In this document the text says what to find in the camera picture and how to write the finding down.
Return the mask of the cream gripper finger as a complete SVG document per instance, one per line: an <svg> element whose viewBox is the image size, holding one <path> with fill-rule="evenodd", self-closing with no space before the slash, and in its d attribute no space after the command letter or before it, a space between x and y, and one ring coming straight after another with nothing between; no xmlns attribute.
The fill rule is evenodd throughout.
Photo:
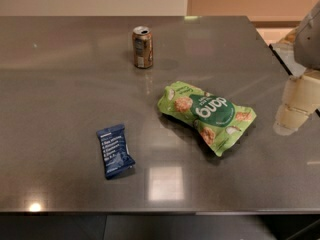
<svg viewBox="0 0 320 240"><path fill-rule="evenodd" d="M307 69L299 77L290 76L275 116L274 131L281 136L293 134L319 108L320 71Z"/></svg>

